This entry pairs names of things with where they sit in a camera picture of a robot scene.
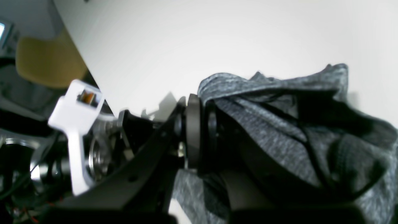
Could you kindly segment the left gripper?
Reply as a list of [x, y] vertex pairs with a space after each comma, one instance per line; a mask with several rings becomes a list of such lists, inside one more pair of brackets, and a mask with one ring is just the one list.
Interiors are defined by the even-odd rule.
[[37, 194], [44, 193], [57, 179], [70, 177], [72, 193], [81, 195], [108, 174], [114, 147], [110, 136], [121, 133], [120, 119], [104, 114], [105, 97], [101, 93], [98, 108], [77, 102], [83, 90], [101, 91], [81, 80], [73, 80], [48, 119], [48, 125], [67, 138], [67, 156], [59, 160], [44, 158], [52, 144], [38, 149], [31, 159], [30, 178]]

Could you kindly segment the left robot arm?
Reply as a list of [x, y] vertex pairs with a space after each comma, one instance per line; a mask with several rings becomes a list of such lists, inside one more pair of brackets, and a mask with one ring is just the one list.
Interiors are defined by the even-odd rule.
[[65, 197], [78, 197], [116, 172], [153, 133], [153, 122], [105, 112], [101, 91], [73, 80], [47, 123], [1, 130], [1, 223], [41, 224]]

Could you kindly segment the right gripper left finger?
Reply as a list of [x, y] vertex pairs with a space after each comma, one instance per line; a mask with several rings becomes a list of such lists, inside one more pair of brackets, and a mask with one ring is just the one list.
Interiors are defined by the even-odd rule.
[[168, 207], [179, 169], [198, 168], [202, 103], [180, 98], [166, 121], [156, 123], [122, 110], [117, 130], [138, 142], [130, 161], [83, 193], [41, 216], [42, 224], [176, 224]]

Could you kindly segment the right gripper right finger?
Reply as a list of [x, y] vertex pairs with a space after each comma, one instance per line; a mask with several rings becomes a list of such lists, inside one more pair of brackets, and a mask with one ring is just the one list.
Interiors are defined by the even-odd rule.
[[202, 175], [224, 185], [228, 224], [364, 224], [353, 200], [301, 180], [265, 153], [215, 101], [203, 108]]

